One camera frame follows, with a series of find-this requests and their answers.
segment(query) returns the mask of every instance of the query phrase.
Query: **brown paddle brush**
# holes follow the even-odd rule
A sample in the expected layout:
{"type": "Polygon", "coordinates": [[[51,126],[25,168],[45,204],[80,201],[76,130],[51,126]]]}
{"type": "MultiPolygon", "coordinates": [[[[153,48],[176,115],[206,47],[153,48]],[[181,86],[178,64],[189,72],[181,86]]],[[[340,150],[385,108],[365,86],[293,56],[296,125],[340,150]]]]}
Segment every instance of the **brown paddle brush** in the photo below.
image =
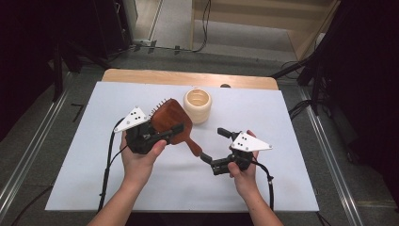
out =
{"type": "Polygon", "coordinates": [[[175,135],[170,143],[175,145],[181,142],[187,143],[194,156],[200,156],[202,148],[190,138],[193,122],[183,110],[182,106],[174,99],[169,99],[164,102],[152,114],[152,127],[159,133],[170,130],[173,126],[183,123],[184,130],[175,135]]]}

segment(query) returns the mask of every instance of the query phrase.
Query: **white table surface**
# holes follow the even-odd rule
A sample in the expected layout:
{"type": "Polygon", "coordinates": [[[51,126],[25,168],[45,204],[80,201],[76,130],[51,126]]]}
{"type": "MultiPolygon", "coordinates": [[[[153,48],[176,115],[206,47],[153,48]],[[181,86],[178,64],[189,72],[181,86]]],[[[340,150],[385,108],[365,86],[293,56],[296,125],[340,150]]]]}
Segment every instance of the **white table surface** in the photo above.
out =
{"type": "MultiPolygon", "coordinates": [[[[118,120],[136,105],[145,113],[164,99],[181,105],[193,87],[134,83],[97,83],[55,187],[47,202],[51,211],[96,211],[102,191],[108,143],[118,120]]],[[[195,125],[191,137],[213,159],[226,157],[231,139],[217,134],[217,127],[232,132],[252,130],[273,145],[260,152],[273,180],[276,211],[318,211],[311,181],[281,92],[265,89],[202,87],[213,98],[208,121],[195,125]]],[[[115,135],[113,155],[119,150],[115,135]]],[[[107,202],[120,186],[123,168],[120,156],[109,175],[107,202]]],[[[257,168],[258,186],[269,202],[266,174],[257,168]]],[[[185,143],[168,145],[155,162],[152,176],[136,201],[142,212],[246,212],[229,174],[214,176],[211,167],[195,157],[185,143]]]]}

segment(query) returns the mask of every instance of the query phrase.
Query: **hairbrush handle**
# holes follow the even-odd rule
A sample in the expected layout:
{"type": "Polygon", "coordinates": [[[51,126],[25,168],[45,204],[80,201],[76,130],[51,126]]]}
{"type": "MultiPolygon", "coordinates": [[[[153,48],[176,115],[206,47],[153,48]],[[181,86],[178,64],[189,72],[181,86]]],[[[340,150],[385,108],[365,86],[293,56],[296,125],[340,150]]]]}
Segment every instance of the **hairbrush handle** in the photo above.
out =
{"type": "Polygon", "coordinates": [[[198,157],[202,153],[202,148],[190,137],[185,141],[194,156],[198,157]]]}

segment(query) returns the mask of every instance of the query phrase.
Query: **white triangular bracket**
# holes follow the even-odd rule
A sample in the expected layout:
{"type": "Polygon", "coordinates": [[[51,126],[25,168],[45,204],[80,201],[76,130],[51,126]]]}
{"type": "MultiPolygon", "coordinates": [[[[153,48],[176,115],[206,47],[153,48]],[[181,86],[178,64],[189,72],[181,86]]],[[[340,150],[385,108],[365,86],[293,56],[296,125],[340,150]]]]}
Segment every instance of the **white triangular bracket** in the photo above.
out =
{"type": "Polygon", "coordinates": [[[261,141],[247,133],[241,132],[231,145],[232,148],[243,152],[266,151],[273,148],[272,145],[261,141]]]}
{"type": "Polygon", "coordinates": [[[114,133],[125,131],[149,120],[140,107],[136,106],[114,129],[114,133]]]}

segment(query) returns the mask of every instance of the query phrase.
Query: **hand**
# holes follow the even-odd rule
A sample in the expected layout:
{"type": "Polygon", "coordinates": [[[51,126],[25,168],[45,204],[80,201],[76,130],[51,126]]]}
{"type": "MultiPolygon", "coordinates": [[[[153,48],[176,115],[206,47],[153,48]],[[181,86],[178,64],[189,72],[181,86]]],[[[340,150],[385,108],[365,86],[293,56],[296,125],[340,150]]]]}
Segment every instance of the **hand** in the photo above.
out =
{"type": "MultiPolygon", "coordinates": [[[[247,133],[253,137],[256,137],[250,130],[247,133]]],[[[253,152],[254,157],[258,157],[259,152],[253,152]]],[[[234,162],[228,165],[230,171],[230,177],[234,178],[235,187],[238,194],[245,200],[250,194],[259,192],[258,186],[255,180],[255,169],[254,164],[250,164],[247,170],[241,171],[237,164],[234,162]]]]}
{"type": "Polygon", "coordinates": [[[125,174],[122,185],[134,186],[141,190],[144,185],[147,184],[152,173],[153,163],[165,149],[167,142],[165,140],[159,140],[147,154],[140,154],[132,153],[130,148],[126,146],[127,141],[125,137],[126,132],[123,132],[120,149],[125,148],[121,153],[125,174]]]}

